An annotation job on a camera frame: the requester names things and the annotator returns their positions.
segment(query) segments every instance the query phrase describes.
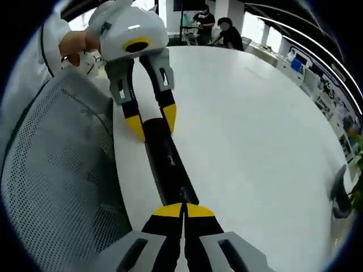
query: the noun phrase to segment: white round table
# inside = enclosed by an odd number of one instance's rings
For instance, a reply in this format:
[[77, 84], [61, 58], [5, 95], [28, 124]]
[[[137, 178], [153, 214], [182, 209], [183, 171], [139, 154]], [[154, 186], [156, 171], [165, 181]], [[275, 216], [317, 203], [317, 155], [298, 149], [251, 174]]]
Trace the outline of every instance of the white round table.
[[[321, 271], [329, 252], [328, 192], [346, 163], [328, 121], [290, 79], [252, 54], [171, 47], [170, 62], [178, 106], [173, 139], [200, 205], [214, 211], [224, 231], [262, 251], [276, 272]], [[143, 120], [160, 117], [138, 62], [133, 80]], [[113, 132], [125, 207], [140, 230], [162, 203], [145, 145], [119, 107]], [[344, 178], [351, 183], [349, 171]]]

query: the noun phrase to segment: gray mesh fabric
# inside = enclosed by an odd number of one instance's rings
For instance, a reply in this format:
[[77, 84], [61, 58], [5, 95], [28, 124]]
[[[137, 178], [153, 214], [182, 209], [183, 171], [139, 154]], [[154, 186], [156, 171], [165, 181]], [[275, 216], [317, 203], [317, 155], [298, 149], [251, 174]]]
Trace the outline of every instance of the gray mesh fabric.
[[117, 178], [112, 100], [65, 69], [40, 92], [8, 150], [1, 193], [45, 271], [72, 271], [131, 230]]

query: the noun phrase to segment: gripper jaw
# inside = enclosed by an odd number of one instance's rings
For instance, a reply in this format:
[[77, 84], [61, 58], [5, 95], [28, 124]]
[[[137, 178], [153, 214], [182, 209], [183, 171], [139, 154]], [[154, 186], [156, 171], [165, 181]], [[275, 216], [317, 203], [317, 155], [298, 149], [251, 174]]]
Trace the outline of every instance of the gripper jaw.
[[166, 119], [170, 132], [173, 133], [176, 104], [171, 92], [174, 89], [174, 72], [170, 67], [169, 49], [164, 48], [161, 52], [142, 56], [140, 62], [151, 79], [161, 114]]
[[105, 71], [109, 79], [109, 89], [117, 105], [122, 106], [126, 123], [141, 141], [145, 141], [142, 120], [132, 84], [134, 59], [118, 59], [108, 62]]
[[[164, 48], [153, 54], [149, 52], [148, 55], [140, 57], [140, 62], [150, 77], [161, 114], [167, 121], [170, 133], [173, 133], [176, 104], [171, 92], [174, 88], [174, 72], [169, 64], [169, 50]], [[115, 103], [122, 106], [127, 124], [144, 142], [142, 118], [132, 84], [133, 66], [133, 58], [120, 58], [107, 62], [105, 71], [110, 81], [110, 91]]]

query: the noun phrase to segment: ceiling light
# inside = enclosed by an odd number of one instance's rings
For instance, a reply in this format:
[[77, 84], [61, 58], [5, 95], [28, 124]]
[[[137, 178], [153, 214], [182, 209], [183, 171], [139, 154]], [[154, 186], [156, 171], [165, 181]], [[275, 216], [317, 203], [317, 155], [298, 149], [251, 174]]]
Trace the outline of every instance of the ceiling light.
[[266, 20], [266, 21], [270, 21], [270, 22], [273, 22], [273, 23], [276, 23], [276, 24], [279, 24], [279, 25], [281, 25], [281, 26], [283, 26], [283, 27], [286, 27], [286, 28], [288, 28], [288, 29], [291, 29], [291, 30], [293, 30], [293, 31], [295, 31], [296, 33], [299, 33], [300, 35], [302, 35], [302, 36], [304, 36], [305, 38], [307, 38], [308, 40], [310, 40], [310, 41], [312, 41], [314, 44], [316, 44], [318, 47], [320, 47], [321, 49], [323, 49], [330, 57], [332, 57], [333, 58], [333, 60], [335, 60], [338, 64], [339, 64], [339, 66], [346, 72], [346, 74], [349, 76], [349, 78], [352, 80], [352, 82], [354, 83], [354, 85], [357, 87], [357, 89], [358, 89], [358, 91], [359, 91], [359, 93], [360, 93], [360, 95], [363, 97], [363, 94], [362, 94], [362, 92], [361, 92], [361, 90], [359, 89], [359, 86], [358, 86], [358, 84], [357, 84], [357, 82], [354, 80], [354, 78], [353, 78], [353, 76], [348, 72], [348, 70], [344, 67], [344, 65], [343, 64], [341, 64], [340, 63], [340, 61], [332, 54], [332, 53], [330, 53], [327, 49], [325, 49], [322, 45], [320, 45], [320, 43], [318, 43], [317, 41], [315, 41], [315, 40], [313, 40], [312, 38], [310, 38], [308, 35], [306, 35], [306, 34], [304, 34], [304, 33], [302, 33], [301, 31], [299, 31], [299, 30], [297, 30], [297, 29], [295, 29], [295, 28], [293, 28], [293, 27], [291, 27], [291, 26], [288, 26], [288, 25], [286, 25], [286, 24], [283, 24], [283, 23], [280, 23], [280, 22], [278, 22], [278, 21], [275, 21], [275, 20], [273, 20], [273, 19], [270, 19], [270, 18], [266, 18], [266, 17], [262, 17], [262, 16], [258, 16], [258, 15], [256, 15], [256, 17], [258, 17], [258, 18], [260, 18], [260, 19], [263, 19], [263, 20]]
[[352, 98], [353, 102], [355, 103], [360, 115], [362, 115], [362, 111], [357, 103], [357, 101], [354, 99], [354, 96], [352, 95], [352, 93], [350, 92], [350, 90], [348, 89], [347, 85], [345, 85], [345, 83], [342, 81], [342, 79], [334, 72], [333, 69], [331, 69], [331, 67], [325, 63], [321, 58], [319, 58], [315, 53], [313, 53], [311, 50], [307, 49], [305, 46], [303, 46], [302, 44], [298, 43], [297, 41], [294, 41], [293, 39], [286, 37], [285, 35], [282, 36], [283, 38], [292, 41], [293, 43], [295, 43], [296, 45], [298, 45], [299, 47], [301, 47], [302, 49], [304, 49], [305, 51], [307, 51], [309, 54], [311, 54], [314, 58], [316, 58], [319, 62], [321, 62], [326, 68], [328, 68], [328, 70], [338, 79], [338, 81], [340, 82], [341, 85], [343, 85], [343, 87], [346, 89], [346, 91], [349, 93], [350, 97]]

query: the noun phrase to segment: blue object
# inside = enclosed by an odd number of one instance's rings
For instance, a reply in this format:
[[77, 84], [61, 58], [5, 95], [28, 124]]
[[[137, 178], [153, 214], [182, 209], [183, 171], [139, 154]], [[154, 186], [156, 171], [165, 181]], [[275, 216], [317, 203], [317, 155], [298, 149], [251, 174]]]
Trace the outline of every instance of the blue object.
[[192, 24], [191, 24], [191, 20], [190, 20], [189, 16], [184, 13], [184, 16], [183, 16], [183, 27], [191, 27], [191, 26], [192, 26]]
[[302, 71], [302, 63], [301, 63], [301, 61], [295, 58], [293, 60], [293, 62], [291, 63], [291, 68], [293, 70], [295, 70], [296, 72], [301, 73], [301, 71]]

